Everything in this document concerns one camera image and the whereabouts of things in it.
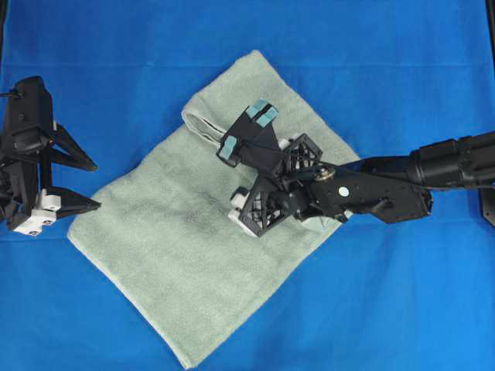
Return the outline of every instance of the blue cloth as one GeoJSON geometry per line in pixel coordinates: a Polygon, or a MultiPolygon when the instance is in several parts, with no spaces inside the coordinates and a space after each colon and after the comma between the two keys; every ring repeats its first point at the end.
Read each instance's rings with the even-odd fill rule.
{"type": "MultiPolygon", "coordinates": [[[[252,49],[359,156],[407,154],[493,130],[483,3],[10,1],[0,84],[43,76],[100,166],[57,166],[54,184],[87,195],[252,49]]],[[[352,218],[198,369],[495,369],[495,231],[475,192],[434,197],[424,220],[352,218]]],[[[0,369],[181,369],[66,239],[71,221],[37,238],[0,229],[0,369]]]]}

